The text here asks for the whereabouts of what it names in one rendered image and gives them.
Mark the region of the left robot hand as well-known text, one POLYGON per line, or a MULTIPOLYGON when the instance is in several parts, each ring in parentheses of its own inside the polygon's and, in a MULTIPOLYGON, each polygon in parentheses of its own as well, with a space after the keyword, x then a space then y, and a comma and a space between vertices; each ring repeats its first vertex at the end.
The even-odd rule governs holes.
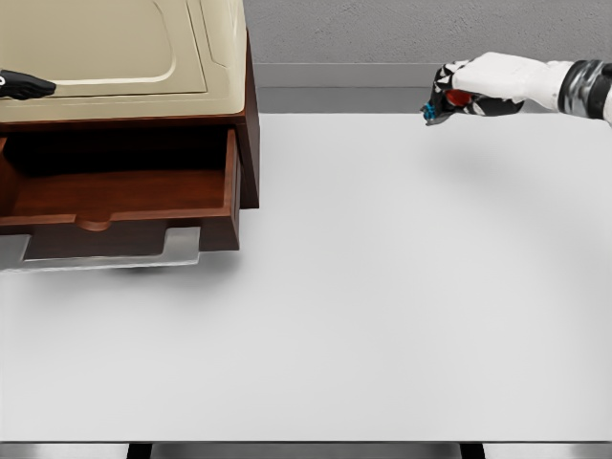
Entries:
POLYGON ((51 81, 6 69, 0 70, 0 98, 44 98, 53 95, 55 89, 56 85, 51 81))

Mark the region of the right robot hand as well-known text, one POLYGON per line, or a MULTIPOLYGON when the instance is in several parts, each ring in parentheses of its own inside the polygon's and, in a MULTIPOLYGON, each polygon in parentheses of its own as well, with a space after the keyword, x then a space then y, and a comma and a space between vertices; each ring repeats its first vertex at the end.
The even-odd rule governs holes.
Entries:
POLYGON ((431 91, 456 89, 471 93, 472 103, 458 113, 498 117, 518 113, 526 100, 554 110, 553 95, 559 86, 552 67, 544 62, 488 52, 440 67, 431 91))

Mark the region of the red and blue switch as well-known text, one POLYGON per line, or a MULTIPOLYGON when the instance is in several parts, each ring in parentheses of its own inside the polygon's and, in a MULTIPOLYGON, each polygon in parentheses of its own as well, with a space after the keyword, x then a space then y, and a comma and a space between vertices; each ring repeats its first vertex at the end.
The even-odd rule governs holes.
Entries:
POLYGON ((433 126, 448 120, 452 115, 462 112, 473 100, 473 94, 461 90, 433 89, 429 100, 421 107, 420 111, 426 122, 426 126, 433 126))

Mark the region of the brown wooden drawer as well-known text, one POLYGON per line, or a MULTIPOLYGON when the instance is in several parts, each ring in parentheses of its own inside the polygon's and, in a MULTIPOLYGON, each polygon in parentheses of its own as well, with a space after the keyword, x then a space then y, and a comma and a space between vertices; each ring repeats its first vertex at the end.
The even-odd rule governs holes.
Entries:
POLYGON ((226 126, 0 135, 0 236, 27 236, 27 260, 159 254, 175 228, 235 251, 240 181, 226 126))

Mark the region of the silver drawer handle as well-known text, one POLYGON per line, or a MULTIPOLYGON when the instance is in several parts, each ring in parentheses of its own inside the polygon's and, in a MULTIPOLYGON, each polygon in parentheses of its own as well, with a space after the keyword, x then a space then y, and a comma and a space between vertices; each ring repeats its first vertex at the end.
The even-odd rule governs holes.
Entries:
POLYGON ((30 235, 0 236, 0 273, 65 272, 197 265, 199 228, 168 229, 159 254, 27 259, 30 235))

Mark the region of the brown cabinet with beige top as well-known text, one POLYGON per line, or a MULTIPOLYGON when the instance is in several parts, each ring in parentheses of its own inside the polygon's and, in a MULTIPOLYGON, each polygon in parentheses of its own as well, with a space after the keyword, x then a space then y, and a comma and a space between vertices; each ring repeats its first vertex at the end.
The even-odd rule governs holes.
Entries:
POLYGON ((235 124, 245 208, 259 205, 259 123, 243 0, 0 0, 0 69, 55 84, 0 98, 0 133, 80 122, 235 124))

